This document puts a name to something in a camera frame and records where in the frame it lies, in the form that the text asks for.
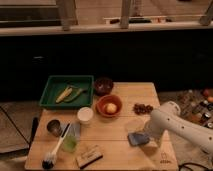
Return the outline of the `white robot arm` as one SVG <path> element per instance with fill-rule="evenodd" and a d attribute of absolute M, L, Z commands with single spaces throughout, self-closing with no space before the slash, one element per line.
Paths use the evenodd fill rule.
<path fill-rule="evenodd" d="M 213 155 L 213 130 L 182 119 L 180 112 L 177 103 L 163 103 L 152 110 L 143 131 L 155 139 L 160 139 L 165 130 L 171 131 Z"/>

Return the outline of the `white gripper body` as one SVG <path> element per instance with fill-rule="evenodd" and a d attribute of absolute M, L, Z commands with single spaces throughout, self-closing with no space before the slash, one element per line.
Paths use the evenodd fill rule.
<path fill-rule="evenodd" d="M 162 144 L 162 136 L 164 134 L 164 129 L 161 128 L 159 125 L 152 121 L 147 121 L 145 123 L 143 131 L 151 137 L 158 146 Z"/>

